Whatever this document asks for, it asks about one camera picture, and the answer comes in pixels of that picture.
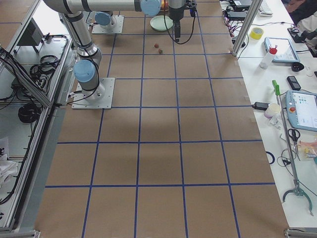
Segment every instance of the red cap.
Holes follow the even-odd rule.
[[[275,46],[275,48],[269,48],[269,52],[270,52],[270,54],[272,54],[272,55],[275,55],[276,53],[277,53],[277,48],[276,48],[277,46]]]

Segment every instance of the green handle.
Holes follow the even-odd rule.
[[[279,91],[279,85],[277,84],[276,80],[272,80],[272,84],[274,87],[274,91],[275,91],[275,95],[278,96],[280,95],[280,91]]]

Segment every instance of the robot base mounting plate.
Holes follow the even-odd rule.
[[[124,16],[114,16],[117,20],[117,25],[111,29],[104,29],[100,25],[95,25],[92,33],[94,35],[107,35],[107,34],[122,34]]]
[[[114,90],[114,78],[101,78],[100,83],[105,87],[104,96],[96,101],[87,101],[83,99],[79,102],[72,104],[72,109],[87,110],[87,109],[111,109],[113,90]],[[81,90],[81,86],[77,85],[77,91]],[[83,94],[75,94],[74,101],[84,98]]]

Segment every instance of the white cup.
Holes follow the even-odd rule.
[[[276,103],[271,103],[268,106],[267,110],[264,112],[264,116],[270,119],[280,112],[281,112],[281,106]]]

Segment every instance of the yellow tape roll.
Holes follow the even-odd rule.
[[[264,30],[262,30],[260,27],[255,27],[252,29],[250,33],[250,37],[252,37],[255,40],[258,40],[262,37],[263,33],[264,33]]]

